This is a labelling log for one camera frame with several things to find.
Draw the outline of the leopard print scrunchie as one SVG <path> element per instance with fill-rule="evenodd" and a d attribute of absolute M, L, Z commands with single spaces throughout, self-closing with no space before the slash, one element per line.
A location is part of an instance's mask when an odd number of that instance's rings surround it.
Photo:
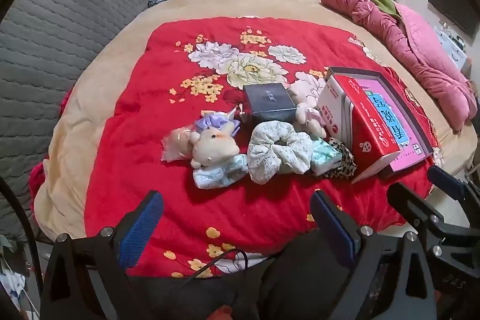
<path fill-rule="evenodd" d="M 342 141 L 335 138 L 331 137 L 326 142 L 337 149 L 343 155 L 343 158 L 338 168 L 328 171 L 318 177 L 346 179 L 354 176 L 357 165 L 355 164 L 353 154 L 350 152 L 350 150 L 345 146 L 345 144 L 343 144 Z"/>

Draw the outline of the grey shallow box tray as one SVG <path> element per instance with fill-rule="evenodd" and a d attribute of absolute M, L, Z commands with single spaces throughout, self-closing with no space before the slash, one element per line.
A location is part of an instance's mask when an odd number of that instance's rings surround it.
<path fill-rule="evenodd" d="M 331 136 L 354 155 L 355 182 L 396 175 L 433 155 L 425 128 L 380 72 L 330 68 L 318 106 Z"/>

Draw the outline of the peach puff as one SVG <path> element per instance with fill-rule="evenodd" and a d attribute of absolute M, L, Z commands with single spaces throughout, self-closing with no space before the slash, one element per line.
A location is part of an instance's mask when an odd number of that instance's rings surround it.
<path fill-rule="evenodd" d="M 193 145 L 191 143 L 191 127 L 179 127 L 171 130 L 163 139 L 161 160 L 171 163 L 177 160 L 190 159 Z"/>

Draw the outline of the white floral scrunchie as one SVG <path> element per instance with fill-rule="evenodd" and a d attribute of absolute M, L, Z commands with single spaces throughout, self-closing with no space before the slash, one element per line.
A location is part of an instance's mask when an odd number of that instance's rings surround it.
<path fill-rule="evenodd" d="M 297 132 L 292 124 L 267 121 L 251 133 L 247 165 L 251 180 L 266 184 L 275 175 L 303 175 L 311 168 L 313 141 L 306 132 Z"/>

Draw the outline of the black wall television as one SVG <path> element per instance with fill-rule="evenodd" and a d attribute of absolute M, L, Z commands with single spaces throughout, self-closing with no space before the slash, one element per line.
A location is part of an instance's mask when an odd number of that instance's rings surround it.
<path fill-rule="evenodd" d="M 479 28 L 479 17 L 468 0 L 428 0 L 468 37 L 474 38 Z"/>

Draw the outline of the tan round bed mattress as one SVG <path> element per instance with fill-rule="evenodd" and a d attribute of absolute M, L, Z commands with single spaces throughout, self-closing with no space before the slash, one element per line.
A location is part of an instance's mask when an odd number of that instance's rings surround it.
<path fill-rule="evenodd" d="M 323 7 L 320 0 L 172 0 L 140 13 L 85 69 L 55 126 L 44 160 L 46 181 L 34 200 L 38 226 L 51 240 L 67 232 L 86 234 L 87 185 L 106 120 L 130 78 L 146 43 L 161 23 L 209 17 L 251 16 L 297 19 L 340 28 L 356 35 L 379 60 L 392 67 L 430 118 L 442 149 L 443 167 L 456 175 L 473 162 L 477 134 L 472 124 L 454 132 L 443 113 L 383 43 L 365 28 Z"/>

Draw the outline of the green tissue pack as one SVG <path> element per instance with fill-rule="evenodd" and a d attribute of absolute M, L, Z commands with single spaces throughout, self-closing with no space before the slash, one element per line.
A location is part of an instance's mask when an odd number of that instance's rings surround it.
<path fill-rule="evenodd" d="M 321 176 L 340 166 L 343 155 L 322 139 L 312 142 L 311 170 L 315 176 Z"/>
<path fill-rule="evenodd" d="M 200 189 L 227 188 L 247 174 L 247 155 L 238 154 L 221 164 L 194 169 L 193 182 Z"/>

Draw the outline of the beige bear plush pink dress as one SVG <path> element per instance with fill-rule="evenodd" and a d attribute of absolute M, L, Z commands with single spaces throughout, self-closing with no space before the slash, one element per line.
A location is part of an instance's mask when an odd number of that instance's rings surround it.
<path fill-rule="evenodd" d="M 315 139 L 327 137 L 325 122 L 318 109 L 318 98 L 325 87 L 323 79 L 297 79 L 289 88 L 289 95 L 296 105 L 295 120 L 302 131 Z"/>

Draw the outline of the dark blue gift box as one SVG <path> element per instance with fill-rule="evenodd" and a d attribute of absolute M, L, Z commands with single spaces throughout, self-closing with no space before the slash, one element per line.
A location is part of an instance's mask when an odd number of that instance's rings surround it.
<path fill-rule="evenodd" d="M 246 85 L 243 91 L 247 114 L 254 124 L 295 121 L 296 105 L 282 83 Z"/>

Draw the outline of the white bunny plush purple dress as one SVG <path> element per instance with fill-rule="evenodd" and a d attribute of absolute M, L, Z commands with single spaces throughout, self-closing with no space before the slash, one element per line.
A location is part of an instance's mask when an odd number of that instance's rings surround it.
<path fill-rule="evenodd" d="M 233 138 L 238 130 L 239 121 L 223 114 L 206 114 L 197 120 L 190 135 L 193 169 L 218 165 L 238 155 L 240 149 Z"/>

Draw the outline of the pink quilted comforter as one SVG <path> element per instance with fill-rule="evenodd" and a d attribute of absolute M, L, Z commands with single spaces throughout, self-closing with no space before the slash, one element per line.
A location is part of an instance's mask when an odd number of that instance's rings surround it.
<path fill-rule="evenodd" d="M 371 0 L 321 0 L 321 3 L 381 40 L 437 102 L 454 131 L 459 132 L 476 115 L 477 103 L 470 82 L 443 50 L 433 28 L 414 10 L 394 1 L 401 17 L 397 21 Z"/>

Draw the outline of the white drawer cabinet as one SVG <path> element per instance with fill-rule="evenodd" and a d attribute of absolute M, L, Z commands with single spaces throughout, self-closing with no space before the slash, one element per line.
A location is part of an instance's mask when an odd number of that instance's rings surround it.
<path fill-rule="evenodd" d="M 465 43 L 461 37 L 454 36 L 444 23 L 442 26 L 433 27 L 443 50 L 460 71 L 466 63 Z"/>

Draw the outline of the red floral blanket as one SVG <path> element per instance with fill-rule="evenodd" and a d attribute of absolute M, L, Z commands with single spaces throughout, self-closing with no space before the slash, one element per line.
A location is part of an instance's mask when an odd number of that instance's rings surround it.
<path fill-rule="evenodd" d="M 154 190 L 163 215 L 131 274 L 210 278 L 311 231 L 317 190 L 360 225 L 401 224 L 387 190 L 428 196 L 434 158 L 385 176 L 398 121 L 340 67 L 381 75 L 438 145 L 401 65 L 350 21 L 134 20 L 81 74 L 55 126 L 39 227 L 51 239 L 97 235 Z"/>

